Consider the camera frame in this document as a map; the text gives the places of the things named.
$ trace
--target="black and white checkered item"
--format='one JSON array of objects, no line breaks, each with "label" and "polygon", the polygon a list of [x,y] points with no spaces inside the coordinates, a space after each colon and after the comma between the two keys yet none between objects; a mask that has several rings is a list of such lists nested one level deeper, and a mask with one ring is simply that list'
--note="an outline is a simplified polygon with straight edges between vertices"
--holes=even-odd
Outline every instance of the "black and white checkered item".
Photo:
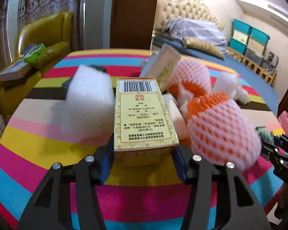
[{"label": "black and white checkered item", "polygon": [[277,67],[279,56],[270,49],[266,48],[263,55],[263,60],[266,63],[269,63],[272,67]]}]

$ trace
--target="tufted headboard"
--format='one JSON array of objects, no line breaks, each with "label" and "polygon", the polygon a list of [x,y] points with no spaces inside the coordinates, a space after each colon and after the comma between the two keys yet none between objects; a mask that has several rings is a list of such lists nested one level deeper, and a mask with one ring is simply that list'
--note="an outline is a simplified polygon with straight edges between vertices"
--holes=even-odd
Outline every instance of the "tufted headboard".
[{"label": "tufted headboard", "polygon": [[220,30],[225,27],[224,23],[210,14],[208,7],[201,0],[157,0],[154,30],[161,31],[166,20],[176,17],[211,21]]}]

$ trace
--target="dark phone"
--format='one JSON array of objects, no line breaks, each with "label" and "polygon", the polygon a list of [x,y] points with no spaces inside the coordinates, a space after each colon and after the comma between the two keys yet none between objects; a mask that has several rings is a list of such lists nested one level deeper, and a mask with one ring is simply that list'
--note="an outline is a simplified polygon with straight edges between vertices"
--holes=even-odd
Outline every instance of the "dark phone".
[{"label": "dark phone", "polygon": [[[105,67],[94,66],[94,65],[90,65],[90,67],[93,67],[93,68],[95,68],[96,70],[98,70],[98,71],[100,71],[100,72],[104,72],[104,73],[107,72],[107,70],[106,70]],[[73,78],[73,77],[71,77],[71,78],[69,78],[67,81],[65,81],[65,82],[62,84],[62,87],[65,88],[65,89],[68,89],[72,78]]]}]

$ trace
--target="yellow leather armchair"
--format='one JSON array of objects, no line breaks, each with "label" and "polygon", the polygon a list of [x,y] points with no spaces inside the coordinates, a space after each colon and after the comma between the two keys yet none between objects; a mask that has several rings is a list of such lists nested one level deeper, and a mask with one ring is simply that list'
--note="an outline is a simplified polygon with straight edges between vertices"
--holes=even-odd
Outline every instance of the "yellow leather armchair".
[{"label": "yellow leather armchair", "polygon": [[45,73],[70,53],[71,19],[72,12],[70,11],[57,13],[22,28],[18,41],[17,58],[8,66],[23,57],[23,49],[28,45],[43,43],[47,49],[38,60],[39,69],[28,78],[25,84],[17,84],[4,89],[0,81],[0,110],[8,119]]}]

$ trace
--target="striped tablecloth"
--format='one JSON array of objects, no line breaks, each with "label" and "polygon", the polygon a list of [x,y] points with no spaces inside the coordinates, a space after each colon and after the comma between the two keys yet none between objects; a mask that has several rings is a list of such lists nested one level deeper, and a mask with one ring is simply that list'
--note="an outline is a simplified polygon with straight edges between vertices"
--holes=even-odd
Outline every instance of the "striped tablecloth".
[{"label": "striped tablecloth", "polygon": [[[105,144],[109,136],[77,142],[73,135],[61,134],[65,95],[61,84],[71,77],[80,64],[105,66],[116,87],[119,77],[136,77],[139,64],[151,52],[145,50],[87,50],[69,54],[41,79],[18,107],[0,141],[0,213],[16,228],[20,216],[35,188],[55,162],[77,163]],[[234,70],[201,60],[210,72],[212,83],[220,72]],[[264,100],[242,80],[251,103],[243,113],[254,126],[265,125],[281,134],[279,123]],[[262,157],[244,174],[261,205],[268,212],[282,181]],[[188,203],[190,186],[178,179],[169,157],[153,167],[118,168],[113,165],[106,184],[97,187],[101,211],[108,229],[180,229]],[[71,185],[71,218],[79,229],[74,184]],[[216,215],[216,186],[213,186],[209,229]]]}]

